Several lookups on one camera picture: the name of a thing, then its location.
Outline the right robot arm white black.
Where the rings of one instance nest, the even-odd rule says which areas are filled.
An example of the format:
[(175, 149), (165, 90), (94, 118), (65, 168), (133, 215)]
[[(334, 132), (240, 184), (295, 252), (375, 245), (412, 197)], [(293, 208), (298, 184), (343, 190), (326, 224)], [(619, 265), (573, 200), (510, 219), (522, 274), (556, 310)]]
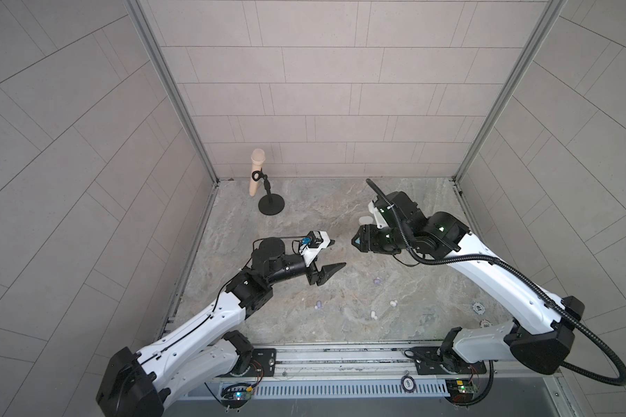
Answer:
[(390, 216), (378, 225), (361, 226), (351, 244), (363, 253), (383, 255), (412, 245), (471, 279), (512, 314), (512, 320), (488, 328), (452, 328), (429, 360), (450, 373), (480, 361), (518, 361), (551, 375), (571, 351), (574, 327), (537, 295), (539, 286), (530, 288), (499, 266), (494, 253), (449, 213), (416, 214), (402, 223)]

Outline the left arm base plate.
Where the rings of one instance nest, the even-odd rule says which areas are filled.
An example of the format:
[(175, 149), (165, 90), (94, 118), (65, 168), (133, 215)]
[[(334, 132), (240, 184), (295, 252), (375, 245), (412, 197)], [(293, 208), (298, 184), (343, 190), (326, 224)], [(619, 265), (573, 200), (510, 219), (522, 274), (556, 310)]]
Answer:
[(217, 378), (252, 378), (257, 377), (273, 377), (276, 368), (276, 349), (254, 349), (252, 357), (248, 362), (247, 368), (239, 373), (233, 369), (224, 375), (218, 375)]

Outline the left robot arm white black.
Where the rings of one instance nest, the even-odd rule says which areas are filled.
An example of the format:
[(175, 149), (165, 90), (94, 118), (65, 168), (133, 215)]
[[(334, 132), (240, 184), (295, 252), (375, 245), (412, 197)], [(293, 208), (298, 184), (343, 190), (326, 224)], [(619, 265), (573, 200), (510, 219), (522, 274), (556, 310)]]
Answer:
[(205, 382), (250, 367), (254, 347), (236, 328), (273, 297), (277, 283), (303, 276), (322, 286), (342, 262), (316, 266), (334, 245), (324, 231), (303, 236), (289, 254), (283, 239), (260, 240), (250, 259), (193, 318), (137, 352), (128, 347), (111, 357), (97, 391), (105, 416), (161, 416), (183, 395)]

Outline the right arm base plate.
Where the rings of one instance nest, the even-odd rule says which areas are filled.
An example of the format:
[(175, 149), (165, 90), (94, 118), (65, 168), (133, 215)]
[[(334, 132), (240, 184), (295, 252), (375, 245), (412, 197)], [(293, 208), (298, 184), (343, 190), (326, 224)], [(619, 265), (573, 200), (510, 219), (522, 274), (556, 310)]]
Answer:
[(418, 375), (484, 375), (483, 361), (467, 363), (455, 353), (442, 354), (439, 347), (419, 346), (406, 349), (404, 355), (415, 362)]

